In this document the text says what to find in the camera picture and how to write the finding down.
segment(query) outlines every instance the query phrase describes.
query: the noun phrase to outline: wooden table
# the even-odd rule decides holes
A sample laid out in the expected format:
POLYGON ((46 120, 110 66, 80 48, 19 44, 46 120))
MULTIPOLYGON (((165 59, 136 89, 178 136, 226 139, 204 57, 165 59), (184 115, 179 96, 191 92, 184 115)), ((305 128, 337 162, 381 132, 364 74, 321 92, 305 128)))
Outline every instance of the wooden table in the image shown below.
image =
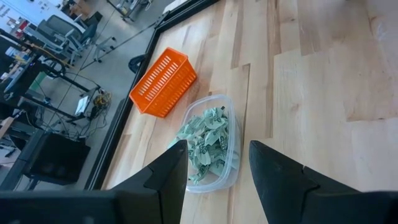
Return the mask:
POLYGON ((358 190, 398 190, 397 60, 374 38, 365 4, 276 2, 221 0, 162 34, 152 63, 172 47, 198 80, 165 119, 133 107, 104 189, 161 155, 191 102, 225 94, 243 127, 237 183, 186 193, 181 223, 267 223, 250 140, 358 190))

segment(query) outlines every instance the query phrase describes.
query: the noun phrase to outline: gray floor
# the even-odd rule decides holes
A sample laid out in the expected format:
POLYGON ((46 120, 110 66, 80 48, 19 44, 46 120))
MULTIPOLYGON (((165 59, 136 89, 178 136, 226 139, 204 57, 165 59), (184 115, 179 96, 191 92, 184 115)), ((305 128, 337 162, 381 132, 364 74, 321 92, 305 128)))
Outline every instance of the gray floor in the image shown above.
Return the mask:
MULTIPOLYGON (((88 133, 91 136, 88 138, 86 144, 91 147, 91 151, 85 162, 83 170, 80 174, 79 181, 76 184, 68 186, 58 186, 41 182, 36 190, 58 190, 58 189, 82 189, 87 181, 91 169, 93 168, 94 161, 98 155, 99 149, 103 143, 103 139, 108 131, 109 123, 113 119, 118 103, 127 97, 132 81, 135 74, 128 68, 128 62, 135 56, 145 53, 147 45, 153 34, 154 28, 151 26, 158 17, 162 14, 164 7, 170 4, 173 0, 155 0, 151 8, 145 11, 144 8, 138 10, 138 13, 132 14, 134 22, 124 22, 121 15, 106 0, 88 0, 91 4, 93 11, 99 11, 103 18, 98 26, 100 34, 99 41, 110 36, 116 38, 116 43, 113 45, 115 50, 102 56, 102 63, 94 62, 92 55, 94 50, 88 49, 85 51, 83 58, 75 63, 75 67, 69 69, 71 73, 67 74, 68 77, 74 79, 76 82, 86 86, 87 88, 94 88, 95 83, 99 84, 103 89, 112 93, 112 104, 105 118, 99 117, 91 124, 88 133), (104 128, 94 131, 95 126, 104 128)), ((80 90, 71 86, 69 83, 61 79, 50 79, 46 77, 40 84, 42 91, 45 95, 52 99, 52 105, 66 111, 74 113, 77 107, 78 100, 80 99, 80 90)), ((56 123, 60 118, 59 114, 46 110, 44 121, 47 124, 56 123)), ((67 123, 58 124, 53 129, 67 129, 72 135, 79 132, 88 121, 77 121, 77 126, 74 127, 67 123)), ((28 180, 23 179, 18 189, 24 189, 28 180)))

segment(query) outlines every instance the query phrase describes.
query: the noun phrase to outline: floor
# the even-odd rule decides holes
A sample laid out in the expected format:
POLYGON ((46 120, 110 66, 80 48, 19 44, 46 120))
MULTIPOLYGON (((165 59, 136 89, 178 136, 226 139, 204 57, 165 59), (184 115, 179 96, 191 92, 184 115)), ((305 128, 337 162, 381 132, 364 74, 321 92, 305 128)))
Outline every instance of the floor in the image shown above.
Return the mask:
MULTIPOLYGON (((87 178, 91 172, 96 156, 102 145, 104 137, 108 131, 109 123, 112 121, 116 108, 119 102, 127 97, 130 91, 131 83, 135 74, 128 68, 128 62, 135 56, 144 54, 147 44, 152 37, 154 28, 152 24, 163 13, 164 8, 170 4, 172 0, 156 1, 148 11, 143 9, 137 10, 131 15, 134 22, 124 22, 121 15, 115 11, 106 0, 87 0, 87 3, 93 9, 93 12, 98 11, 103 15, 103 18, 98 25, 98 33, 101 41, 109 36, 115 36, 116 42, 113 43, 115 50, 102 56, 102 63, 93 61, 94 50, 88 49, 84 52, 83 58, 75 63, 74 68, 69 69, 67 76, 74 79, 76 82, 91 89, 96 85, 90 81, 93 80, 99 84, 103 89, 112 93, 111 107, 105 118, 99 117, 92 122, 88 134, 86 144, 91 147, 91 151, 85 162, 83 170, 81 171, 79 181, 76 184, 60 186, 46 182, 41 182, 36 190, 60 190, 60 189, 83 189, 87 178)), ((64 110, 67 113, 74 114, 77 108, 78 100, 80 99, 80 91, 74 86, 61 79, 52 80, 48 77, 40 84, 41 89, 36 89, 36 92, 44 92, 46 96, 50 97, 51 104, 58 109, 64 110)), ((59 114, 46 110, 44 121, 46 124, 54 124, 59 120, 59 114)), ((77 126, 74 127, 67 123, 61 123, 53 126, 54 130, 68 130, 69 136, 73 138, 77 132, 80 132, 88 121, 77 121, 77 126)), ((28 184, 28 179, 23 178, 18 186, 18 189, 24 189, 28 184)))
POLYGON ((394 1, 221 0, 158 41, 198 79, 164 118, 130 112, 103 188, 160 156, 187 106, 233 100, 243 148, 229 189, 185 194, 181 223, 267 223, 249 166, 259 140, 360 191, 398 190, 398 27, 394 1))

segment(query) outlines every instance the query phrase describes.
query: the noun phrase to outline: plastic basket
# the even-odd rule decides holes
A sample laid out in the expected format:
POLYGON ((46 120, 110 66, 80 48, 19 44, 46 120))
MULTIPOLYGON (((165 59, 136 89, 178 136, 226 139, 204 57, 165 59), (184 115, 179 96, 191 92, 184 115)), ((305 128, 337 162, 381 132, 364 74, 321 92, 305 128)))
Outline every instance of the plastic basket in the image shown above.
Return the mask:
POLYGON ((168 47, 129 97, 141 113, 164 118, 196 78, 188 56, 168 47))

